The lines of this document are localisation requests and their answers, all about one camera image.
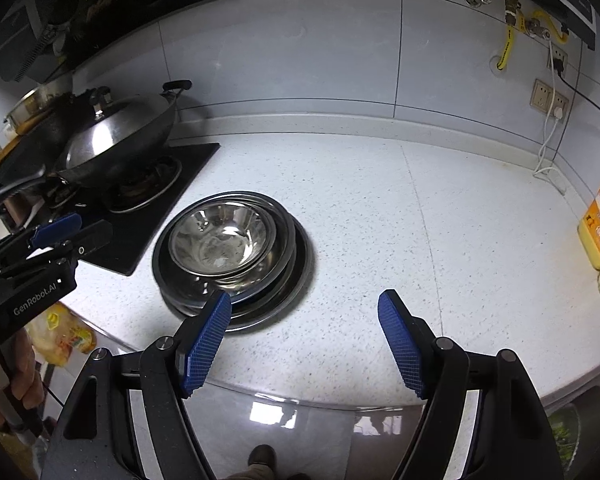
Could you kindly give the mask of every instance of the black stovetop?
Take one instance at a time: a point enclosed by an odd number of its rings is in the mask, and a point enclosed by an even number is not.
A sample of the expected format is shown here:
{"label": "black stovetop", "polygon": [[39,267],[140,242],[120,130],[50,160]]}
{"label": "black stovetop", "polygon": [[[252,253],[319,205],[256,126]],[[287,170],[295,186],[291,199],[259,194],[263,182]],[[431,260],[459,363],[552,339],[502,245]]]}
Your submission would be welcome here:
{"label": "black stovetop", "polygon": [[104,219],[113,226],[113,237],[109,244],[89,254],[84,261],[131,276],[157,230],[198,172],[220,147],[218,143],[169,146],[161,155],[170,155],[182,163],[182,172],[177,180],[155,201],[142,209],[115,214],[102,205],[97,196],[87,189],[81,190],[63,208],[62,214],[72,211],[80,213],[82,225]]}

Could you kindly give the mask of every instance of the kitchen counter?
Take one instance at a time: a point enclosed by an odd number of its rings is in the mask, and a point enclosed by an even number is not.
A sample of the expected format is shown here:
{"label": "kitchen counter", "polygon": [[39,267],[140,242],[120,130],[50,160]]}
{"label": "kitchen counter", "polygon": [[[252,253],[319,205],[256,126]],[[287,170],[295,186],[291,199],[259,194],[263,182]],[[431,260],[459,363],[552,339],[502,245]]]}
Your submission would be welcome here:
{"label": "kitchen counter", "polygon": [[[221,148],[166,222],[205,196],[254,190],[298,219],[316,258],[302,300],[275,323],[227,335],[209,381],[317,404],[418,402],[378,323],[386,288],[466,350],[514,349],[541,396],[600,363],[597,273],[576,236],[578,219],[529,170],[361,136],[213,140]],[[135,349],[180,323],[152,277],[153,244],[128,278],[80,263],[78,288],[65,299]]]}

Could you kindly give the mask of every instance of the wok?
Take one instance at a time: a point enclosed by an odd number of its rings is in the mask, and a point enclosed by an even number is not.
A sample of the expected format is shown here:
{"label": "wok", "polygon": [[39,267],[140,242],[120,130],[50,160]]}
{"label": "wok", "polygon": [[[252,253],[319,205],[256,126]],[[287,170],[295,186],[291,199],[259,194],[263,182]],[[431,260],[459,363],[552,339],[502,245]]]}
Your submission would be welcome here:
{"label": "wok", "polygon": [[0,204],[49,177],[81,187],[104,188],[130,170],[146,166],[171,132],[177,97],[189,88],[189,80],[171,81],[162,85],[162,94],[115,102],[110,102],[108,88],[96,89],[90,97],[93,120],[69,139],[52,170],[37,170],[0,188]]}

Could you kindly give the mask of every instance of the plastic bag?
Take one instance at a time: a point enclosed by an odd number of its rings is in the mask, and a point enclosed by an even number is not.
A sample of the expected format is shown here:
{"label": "plastic bag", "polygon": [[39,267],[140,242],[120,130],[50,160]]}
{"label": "plastic bag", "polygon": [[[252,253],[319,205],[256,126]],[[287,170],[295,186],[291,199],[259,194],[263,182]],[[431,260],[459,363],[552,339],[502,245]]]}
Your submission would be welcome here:
{"label": "plastic bag", "polygon": [[33,347],[55,366],[65,366],[75,348],[88,354],[96,347],[93,330],[57,302],[26,325]]}

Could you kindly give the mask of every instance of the pan handle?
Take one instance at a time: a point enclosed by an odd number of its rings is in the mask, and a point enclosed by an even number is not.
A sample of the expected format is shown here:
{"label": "pan handle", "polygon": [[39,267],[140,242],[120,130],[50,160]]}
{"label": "pan handle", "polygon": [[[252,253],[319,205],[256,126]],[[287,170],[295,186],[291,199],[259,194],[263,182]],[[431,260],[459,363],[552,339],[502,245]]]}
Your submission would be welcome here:
{"label": "pan handle", "polygon": [[108,86],[99,86],[89,97],[89,104],[93,106],[96,120],[104,117],[104,110],[111,104],[111,89]]}
{"label": "pan handle", "polygon": [[33,173],[24,178],[14,180],[10,184],[0,188],[0,204],[7,200],[9,197],[16,193],[29,189],[30,187],[37,186],[38,184],[44,184],[46,182],[46,168],[42,166],[36,173]]}
{"label": "pan handle", "polygon": [[191,88],[191,81],[189,79],[178,79],[176,81],[169,81],[162,85],[162,90],[164,92],[171,92],[172,90],[180,90],[176,97],[179,96],[183,90],[189,90]]}

